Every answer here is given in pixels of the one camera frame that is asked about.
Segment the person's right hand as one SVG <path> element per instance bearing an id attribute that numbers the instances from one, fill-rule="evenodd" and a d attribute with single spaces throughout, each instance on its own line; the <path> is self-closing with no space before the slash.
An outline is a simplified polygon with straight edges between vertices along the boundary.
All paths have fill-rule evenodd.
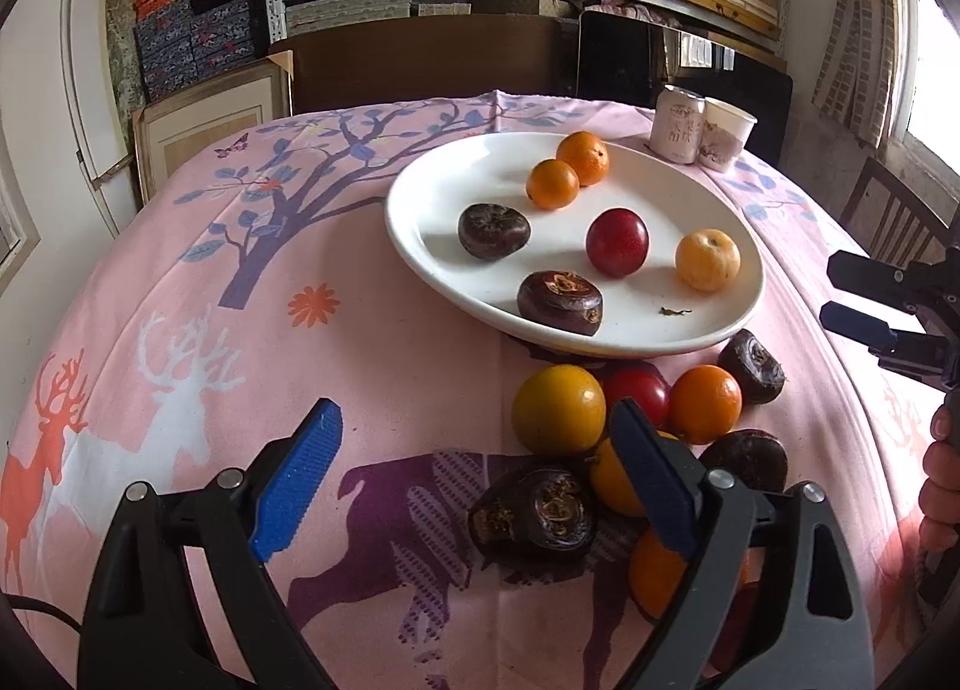
<path id="1" fill-rule="evenodd" d="M 924 454 L 926 480 L 919 492 L 923 513 L 919 542 L 931 553 L 946 552 L 958 541 L 960 523 L 960 456 L 949 443 L 952 414 L 940 406 L 931 420 L 931 446 Z"/>

